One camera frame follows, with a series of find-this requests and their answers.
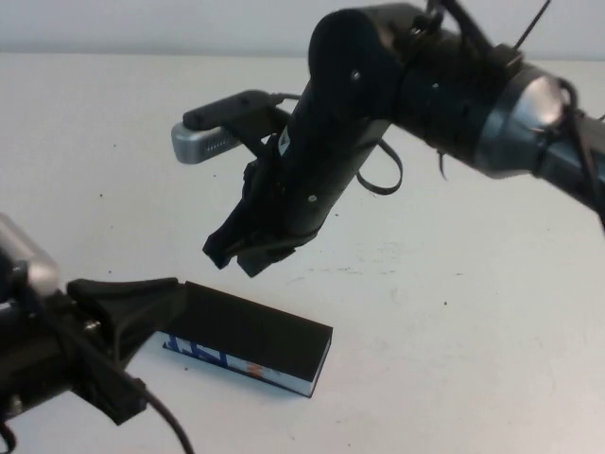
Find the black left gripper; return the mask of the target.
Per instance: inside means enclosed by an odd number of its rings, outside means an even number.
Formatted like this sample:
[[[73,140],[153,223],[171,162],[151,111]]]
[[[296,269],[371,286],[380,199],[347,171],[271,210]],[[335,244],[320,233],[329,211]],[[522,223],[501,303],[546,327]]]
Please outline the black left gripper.
[[[70,389],[121,425],[147,408],[146,385],[126,365],[156,331],[163,330],[187,306],[185,285],[177,278],[135,282],[78,279],[67,294],[80,304],[100,306],[103,323],[61,291],[44,300],[44,325],[68,363]]]

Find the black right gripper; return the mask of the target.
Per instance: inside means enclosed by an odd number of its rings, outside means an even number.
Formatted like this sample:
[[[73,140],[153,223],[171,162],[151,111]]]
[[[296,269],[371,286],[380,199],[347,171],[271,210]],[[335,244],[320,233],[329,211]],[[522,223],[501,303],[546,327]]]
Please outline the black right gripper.
[[[250,278],[288,258],[317,234],[385,131],[384,120],[290,120],[269,160],[245,171],[243,202],[203,252],[219,270],[235,257]]]

